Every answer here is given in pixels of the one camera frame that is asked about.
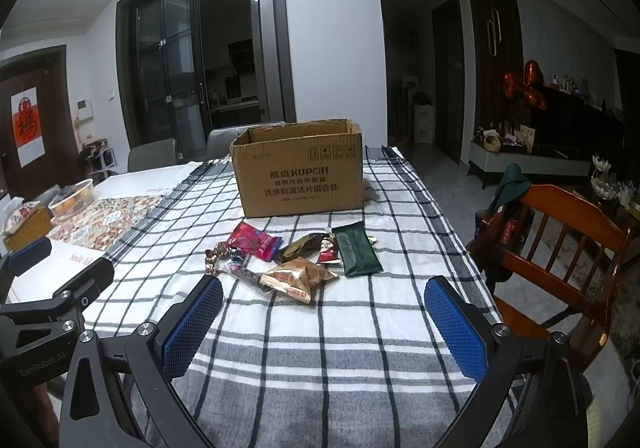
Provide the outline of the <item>shiny candies cluster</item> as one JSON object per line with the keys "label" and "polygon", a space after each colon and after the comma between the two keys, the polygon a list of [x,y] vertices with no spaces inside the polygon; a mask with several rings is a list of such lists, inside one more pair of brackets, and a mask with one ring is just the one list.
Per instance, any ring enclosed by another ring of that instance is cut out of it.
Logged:
{"label": "shiny candies cluster", "polygon": [[205,251],[205,273],[209,276],[232,275],[246,263],[246,255],[227,242],[218,242],[213,249]]}

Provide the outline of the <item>red berry snack packet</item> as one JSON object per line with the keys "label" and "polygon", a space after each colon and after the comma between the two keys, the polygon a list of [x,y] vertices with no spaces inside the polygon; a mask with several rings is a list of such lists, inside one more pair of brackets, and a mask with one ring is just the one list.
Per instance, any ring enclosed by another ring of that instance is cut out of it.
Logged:
{"label": "red berry snack packet", "polygon": [[232,231],[227,243],[230,248],[238,249],[245,255],[271,262],[273,255],[280,248],[282,238],[270,236],[247,222],[241,222]]}

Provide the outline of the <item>beige snack bag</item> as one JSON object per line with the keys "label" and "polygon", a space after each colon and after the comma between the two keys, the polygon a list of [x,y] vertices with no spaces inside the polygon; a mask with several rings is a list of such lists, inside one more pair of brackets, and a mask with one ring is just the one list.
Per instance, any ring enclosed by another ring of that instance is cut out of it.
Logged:
{"label": "beige snack bag", "polygon": [[322,282],[338,278],[337,274],[303,257],[288,260],[259,276],[259,284],[267,289],[281,292],[294,300],[308,305],[314,288]]}

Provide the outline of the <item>dark green snack packet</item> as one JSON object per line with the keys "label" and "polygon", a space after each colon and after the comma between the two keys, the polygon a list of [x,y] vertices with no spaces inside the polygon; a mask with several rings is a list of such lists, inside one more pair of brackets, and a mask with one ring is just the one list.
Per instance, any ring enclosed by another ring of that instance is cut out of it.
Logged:
{"label": "dark green snack packet", "polygon": [[332,229],[338,252],[347,278],[370,276],[382,272],[363,222],[338,226]]}

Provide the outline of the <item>black gold snack packet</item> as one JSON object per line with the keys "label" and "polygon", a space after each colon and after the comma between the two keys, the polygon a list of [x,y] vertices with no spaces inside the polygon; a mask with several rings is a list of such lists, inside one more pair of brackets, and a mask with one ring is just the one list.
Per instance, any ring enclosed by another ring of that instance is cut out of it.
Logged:
{"label": "black gold snack packet", "polygon": [[273,254],[272,260],[277,264],[283,264],[297,257],[310,257],[320,251],[322,241],[326,238],[324,232],[312,232],[305,234],[288,246],[278,249]]}

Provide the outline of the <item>red white snack packet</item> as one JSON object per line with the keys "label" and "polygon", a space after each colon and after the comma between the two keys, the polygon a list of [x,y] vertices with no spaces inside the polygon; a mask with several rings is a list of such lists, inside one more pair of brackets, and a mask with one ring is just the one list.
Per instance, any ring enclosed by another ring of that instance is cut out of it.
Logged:
{"label": "red white snack packet", "polygon": [[321,265],[338,264],[341,261],[338,246],[333,234],[326,234],[321,241],[317,263]]}

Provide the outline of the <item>brown haw roll stick packet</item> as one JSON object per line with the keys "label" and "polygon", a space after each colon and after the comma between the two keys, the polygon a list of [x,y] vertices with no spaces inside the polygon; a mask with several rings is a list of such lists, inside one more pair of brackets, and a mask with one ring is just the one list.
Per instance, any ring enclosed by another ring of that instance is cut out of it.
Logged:
{"label": "brown haw roll stick packet", "polygon": [[245,267],[242,263],[235,262],[223,262],[217,265],[218,274],[228,274],[245,282],[254,289],[262,291],[264,293],[270,292],[270,286],[266,286],[262,283],[262,275],[257,272],[252,272]]}

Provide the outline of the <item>wicker tissue box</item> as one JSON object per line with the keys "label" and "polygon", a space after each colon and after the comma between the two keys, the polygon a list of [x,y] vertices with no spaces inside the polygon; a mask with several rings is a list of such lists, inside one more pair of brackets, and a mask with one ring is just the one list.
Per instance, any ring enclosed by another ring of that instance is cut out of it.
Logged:
{"label": "wicker tissue box", "polygon": [[3,244],[9,252],[29,246],[53,228],[51,217],[39,201],[23,203],[9,212],[2,229]]}

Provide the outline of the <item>patterned floral table mat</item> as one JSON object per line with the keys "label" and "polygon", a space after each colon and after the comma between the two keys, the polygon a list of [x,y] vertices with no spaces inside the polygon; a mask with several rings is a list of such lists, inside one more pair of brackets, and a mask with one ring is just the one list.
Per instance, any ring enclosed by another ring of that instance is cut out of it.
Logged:
{"label": "patterned floral table mat", "polygon": [[77,214],[55,224],[48,238],[105,251],[143,220],[160,200],[160,196],[96,199]]}

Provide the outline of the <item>red fu door poster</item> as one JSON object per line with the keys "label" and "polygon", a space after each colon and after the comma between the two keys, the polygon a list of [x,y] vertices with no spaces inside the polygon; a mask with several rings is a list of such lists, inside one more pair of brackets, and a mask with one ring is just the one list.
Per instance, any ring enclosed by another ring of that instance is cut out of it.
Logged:
{"label": "red fu door poster", "polygon": [[11,96],[11,119],[18,163],[24,168],[46,154],[36,86]]}

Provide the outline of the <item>grey dining chair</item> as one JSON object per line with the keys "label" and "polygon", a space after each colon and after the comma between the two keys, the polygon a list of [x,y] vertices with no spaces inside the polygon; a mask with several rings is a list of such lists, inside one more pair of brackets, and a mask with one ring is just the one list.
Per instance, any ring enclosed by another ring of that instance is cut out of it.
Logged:
{"label": "grey dining chair", "polygon": [[175,138],[167,138],[132,148],[129,151],[127,172],[166,168],[177,165],[178,162],[177,141]]}
{"label": "grey dining chair", "polygon": [[206,142],[206,156],[207,161],[224,158],[229,153],[229,148],[232,142],[235,141],[243,132],[251,130],[256,127],[270,127],[281,126],[282,121],[279,122],[261,122],[254,124],[245,124],[238,126],[228,126],[215,128],[207,137]]}

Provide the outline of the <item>white flower ornament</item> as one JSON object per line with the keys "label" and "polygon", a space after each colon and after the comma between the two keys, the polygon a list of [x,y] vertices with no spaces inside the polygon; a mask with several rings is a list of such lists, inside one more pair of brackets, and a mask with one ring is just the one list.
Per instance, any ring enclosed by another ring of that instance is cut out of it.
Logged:
{"label": "white flower ornament", "polygon": [[622,185],[611,173],[611,163],[596,154],[592,156],[591,160],[593,171],[590,182],[594,194],[603,201],[617,199]]}

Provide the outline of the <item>white tv cabinet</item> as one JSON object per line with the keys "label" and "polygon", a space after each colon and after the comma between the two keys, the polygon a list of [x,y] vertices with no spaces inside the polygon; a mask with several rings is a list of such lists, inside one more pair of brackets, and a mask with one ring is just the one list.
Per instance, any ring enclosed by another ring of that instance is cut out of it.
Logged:
{"label": "white tv cabinet", "polygon": [[500,179],[510,164],[518,164],[522,173],[533,180],[583,178],[589,174],[590,163],[530,154],[490,152],[475,142],[469,150],[469,173],[475,174],[483,186]]}

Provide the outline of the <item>glass sliding door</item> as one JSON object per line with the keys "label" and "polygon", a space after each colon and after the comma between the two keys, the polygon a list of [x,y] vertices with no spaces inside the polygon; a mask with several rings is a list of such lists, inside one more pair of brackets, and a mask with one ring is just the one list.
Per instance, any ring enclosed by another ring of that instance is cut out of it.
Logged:
{"label": "glass sliding door", "polygon": [[202,160],[214,130],[296,120],[285,0],[120,0],[115,38],[130,148]]}

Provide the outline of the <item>white wall intercom panel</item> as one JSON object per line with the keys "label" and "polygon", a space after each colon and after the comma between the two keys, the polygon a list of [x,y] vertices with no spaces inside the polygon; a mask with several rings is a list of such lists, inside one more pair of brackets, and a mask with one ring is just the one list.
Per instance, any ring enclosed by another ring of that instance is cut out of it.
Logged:
{"label": "white wall intercom panel", "polygon": [[79,122],[88,121],[93,118],[92,104],[90,100],[81,99],[76,101],[76,118]]}

